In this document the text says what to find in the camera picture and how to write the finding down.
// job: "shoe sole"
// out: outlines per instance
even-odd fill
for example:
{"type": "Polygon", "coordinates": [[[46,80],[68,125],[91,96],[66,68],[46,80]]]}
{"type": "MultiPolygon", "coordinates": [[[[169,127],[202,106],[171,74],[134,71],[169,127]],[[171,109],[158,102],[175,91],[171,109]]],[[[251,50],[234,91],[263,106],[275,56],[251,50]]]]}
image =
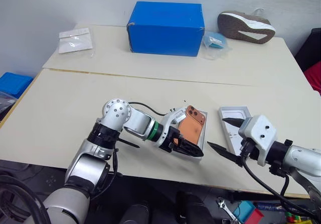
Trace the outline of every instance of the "shoe sole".
{"type": "Polygon", "coordinates": [[[217,23],[220,32],[231,39],[263,44],[275,35],[275,29],[271,25],[233,13],[219,14],[217,23]]]}

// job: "green ring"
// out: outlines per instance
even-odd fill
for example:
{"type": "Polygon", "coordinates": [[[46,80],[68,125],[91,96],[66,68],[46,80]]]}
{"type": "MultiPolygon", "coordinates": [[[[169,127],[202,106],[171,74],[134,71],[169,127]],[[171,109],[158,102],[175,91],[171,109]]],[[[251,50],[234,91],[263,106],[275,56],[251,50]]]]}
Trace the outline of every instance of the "green ring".
{"type": "Polygon", "coordinates": [[[155,121],[154,128],[153,128],[151,134],[147,138],[148,140],[151,140],[152,138],[154,138],[154,136],[155,136],[155,134],[157,132],[157,129],[158,129],[158,122],[155,121]]]}

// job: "wrench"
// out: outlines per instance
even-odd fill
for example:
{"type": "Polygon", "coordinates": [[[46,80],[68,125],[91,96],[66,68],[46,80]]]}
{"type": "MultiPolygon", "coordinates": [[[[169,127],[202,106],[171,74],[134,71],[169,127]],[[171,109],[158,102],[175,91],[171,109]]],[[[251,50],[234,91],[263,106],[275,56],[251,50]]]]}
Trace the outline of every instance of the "wrench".
{"type": "Polygon", "coordinates": [[[235,215],[229,210],[229,208],[227,208],[225,201],[223,199],[219,199],[218,200],[218,205],[220,208],[222,208],[224,211],[226,211],[226,213],[231,217],[231,219],[233,220],[233,222],[235,224],[239,224],[238,219],[235,217],[235,215]]]}

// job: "shoe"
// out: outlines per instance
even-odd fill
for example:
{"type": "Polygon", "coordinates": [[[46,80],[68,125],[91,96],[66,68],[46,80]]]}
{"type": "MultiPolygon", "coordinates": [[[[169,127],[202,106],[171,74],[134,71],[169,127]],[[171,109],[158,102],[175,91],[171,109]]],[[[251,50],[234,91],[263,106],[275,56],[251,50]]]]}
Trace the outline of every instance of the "shoe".
{"type": "Polygon", "coordinates": [[[268,42],[275,34],[269,20],[237,11],[220,13],[217,24],[225,37],[257,44],[268,42]]]}

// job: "gray floor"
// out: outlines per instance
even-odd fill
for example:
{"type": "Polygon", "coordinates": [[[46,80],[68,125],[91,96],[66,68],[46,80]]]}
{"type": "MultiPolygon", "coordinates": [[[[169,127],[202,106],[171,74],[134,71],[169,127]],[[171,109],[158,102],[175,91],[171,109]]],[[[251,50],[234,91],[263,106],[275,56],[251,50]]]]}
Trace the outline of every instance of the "gray floor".
{"type": "MultiPolygon", "coordinates": [[[[61,187],[64,183],[64,172],[50,167],[36,166],[0,160],[0,169],[12,168],[12,173],[37,194],[45,199],[46,195],[61,187]]],[[[214,218],[229,218],[216,203],[217,197],[228,198],[229,192],[223,189],[192,185],[174,181],[124,176],[117,178],[111,188],[101,197],[98,203],[90,207],[86,223],[118,223],[126,209],[135,202],[146,200],[153,207],[153,222],[176,224],[173,214],[177,191],[191,192],[203,200],[214,218]]],[[[234,210],[238,203],[227,206],[234,210]]],[[[285,223],[283,212],[263,211],[264,218],[260,223],[285,223]]],[[[10,219],[0,220],[0,224],[18,223],[10,219]]]]}

